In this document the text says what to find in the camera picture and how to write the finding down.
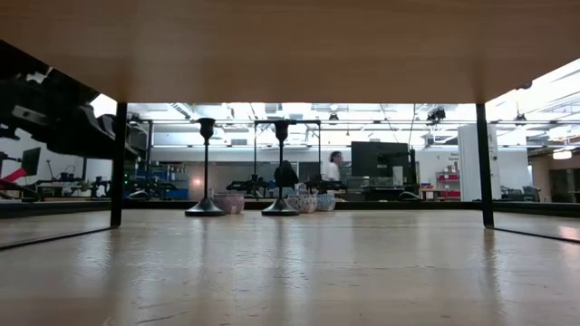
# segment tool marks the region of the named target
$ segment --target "wooden table top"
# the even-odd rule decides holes
[[[24,0],[0,38],[132,102],[484,102],[573,61],[577,0]]]

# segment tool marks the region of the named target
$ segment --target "metal frame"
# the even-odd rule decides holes
[[[127,125],[127,103],[117,103],[117,119],[115,123],[115,142],[112,160],[111,178],[111,220],[108,227],[100,227],[93,230],[69,233],[64,235],[47,236],[34,240],[20,241],[0,246],[0,251],[13,249],[25,245],[41,244],[53,240],[60,240],[79,235],[90,235],[101,231],[109,231],[121,226],[121,212],[123,204],[123,165],[125,160],[125,134]]]
[[[491,193],[491,171],[489,166],[488,122],[486,120],[486,105],[476,104],[477,129],[478,129],[478,152],[479,152],[479,179],[481,183],[481,213],[483,226],[490,230],[509,232],[517,235],[531,235],[545,239],[566,241],[580,244],[580,239],[572,239],[554,235],[542,235],[525,231],[518,231],[503,227],[496,227],[493,211],[494,204]]]

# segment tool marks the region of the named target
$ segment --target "patterned bowl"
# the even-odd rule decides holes
[[[330,212],[334,210],[336,198],[333,194],[316,195],[316,212]]]
[[[214,204],[226,214],[240,214],[244,210],[246,200],[243,194],[215,194]]]
[[[286,202],[300,213],[313,213],[316,210],[316,195],[290,195]]]

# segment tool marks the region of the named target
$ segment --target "black candlestick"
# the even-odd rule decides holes
[[[274,122],[275,126],[275,137],[280,141],[280,168],[282,168],[282,160],[284,159],[284,140],[288,138],[288,125],[290,122],[288,120],[279,120]],[[282,198],[282,182],[278,183],[278,199],[274,204],[270,205],[268,208],[262,211],[263,216],[297,216],[300,213],[293,209],[286,201]]]
[[[209,138],[214,134],[215,120],[211,118],[201,118],[198,120],[201,128],[199,133],[203,137],[204,145],[206,146],[206,159],[204,161],[204,181],[203,181],[203,198],[197,205],[185,211],[185,216],[224,216],[226,212],[219,209],[213,201],[208,197],[208,147]]]

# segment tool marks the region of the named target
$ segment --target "computer monitor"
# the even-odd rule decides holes
[[[36,176],[38,173],[38,161],[40,160],[40,148],[28,149],[22,153],[21,168],[26,171],[26,175]]]
[[[411,167],[407,143],[353,141],[351,155],[355,177],[392,177],[394,167],[402,167],[406,176]]]

